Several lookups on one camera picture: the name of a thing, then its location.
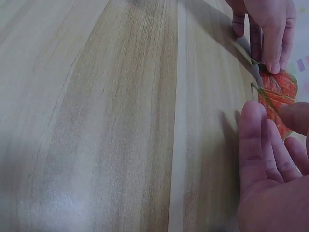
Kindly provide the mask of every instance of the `knuckle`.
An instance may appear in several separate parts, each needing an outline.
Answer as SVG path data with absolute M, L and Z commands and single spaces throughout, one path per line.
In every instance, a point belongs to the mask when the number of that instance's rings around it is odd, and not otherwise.
M 278 167 L 278 171 L 281 173 L 291 172 L 296 170 L 296 167 L 290 162 L 285 162 Z

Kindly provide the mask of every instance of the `finger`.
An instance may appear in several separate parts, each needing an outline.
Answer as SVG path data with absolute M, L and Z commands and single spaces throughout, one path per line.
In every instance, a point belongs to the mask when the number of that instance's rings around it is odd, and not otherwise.
M 242 194 L 253 184 L 267 180 L 261 148 L 262 120 L 267 119 L 260 104 L 248 101 L 242 109 L 239 121 L 239 174 Z
M 280 67 L 286 68 L 293 48 L 294 30 L 296 25 L 296 9 L 293 1 L 288 2 L 286 12 L 286 24 L 282 39 L 282 53 L 280 57 Z
M 256 22 L 249 16 L 250 23 L 250 47 L 251 56 L 257 62 L 261 62 L 261 49 L 262 49 L 262 33 L 261 28 Z
M 296 133 L 307 135 L 309 127 L 309 103 L 299 102 L 279 109 L 282 122 Z
M 296 169 L 290 154 L 282 142 L 276 124 L 272 120 L 268 120 L 268 130 L 277 169 L 284 181 L 289 182 L 302 177 L 302 174 Z
M 309 159 L 304 146 L 294 137 L 288 137 L 284 141 L 284 145 L 302 175 L 309 175 Z
M 268 133 L 268 120 L 262 120 L 261 147 L 267 179 L 284 183 L 283 177 L 277 169 L 276 160 L 272 150 L 271 140 Z
M 282 51 L 282 40 L 285 29 L 285 18 L 284 20 L 273 19 L 267 21 L 267 24 L 262 26 L 263 37 L 264 37 L 264 59 L 267 69 L 277 74 L 280 70 L 280 57 Z
M 245 13 L 233 11 L 233 31 L 237 37 L 242 37 L 245 29 Z
M 293 48 L 294 25 L 289 27 L 289 24 L 287 22 L 282 39 L 282 52 L 280 57 L 280 67 L 282 69 L 286 68 Z

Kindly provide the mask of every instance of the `purple sticker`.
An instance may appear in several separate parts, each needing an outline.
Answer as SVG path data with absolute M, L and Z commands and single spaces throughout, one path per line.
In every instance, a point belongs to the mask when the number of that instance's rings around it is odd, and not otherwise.
M 305 70 L 305 65 L 304 65 L 302 59 L 299 59 L 299 60 L 297 61 L 297 64 L 298 64 L 299 70 L 300 70 L 301 72 Z

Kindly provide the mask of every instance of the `palm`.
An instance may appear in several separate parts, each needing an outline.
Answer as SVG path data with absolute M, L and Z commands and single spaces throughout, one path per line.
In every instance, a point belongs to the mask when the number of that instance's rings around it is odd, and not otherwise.
M 309 123 L 303 125 L 306 127 L 303 129 L 292 122 L 291 117 L 294 116 L 281 110 L 281 118 L 287 126 L 307 134 Z M 283 229 L 276 226 L 301 219 L 291 217 L 291 212 L 295 212 L 301 203 L 309 206 L 309 177 L 306 176 L 309 159 L 305 148 L 295 138 L 287 138 L 283 144 L 276 125 L 267 120 L 264 107 L 254 101 L 246 103 L 241 113 L 239 167 L 241 202 L 238 218 L 242 231 L 291 231 L 288 226 Z M 306 207 L 300 209 L 301 212 L 306 210 Z

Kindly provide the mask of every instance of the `wooden table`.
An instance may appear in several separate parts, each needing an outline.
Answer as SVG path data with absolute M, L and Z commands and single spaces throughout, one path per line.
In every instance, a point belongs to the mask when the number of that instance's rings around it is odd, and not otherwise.
M 229 226 L 253 81 L 230 16 L 223 0 L 0 0 L 0 231 Z

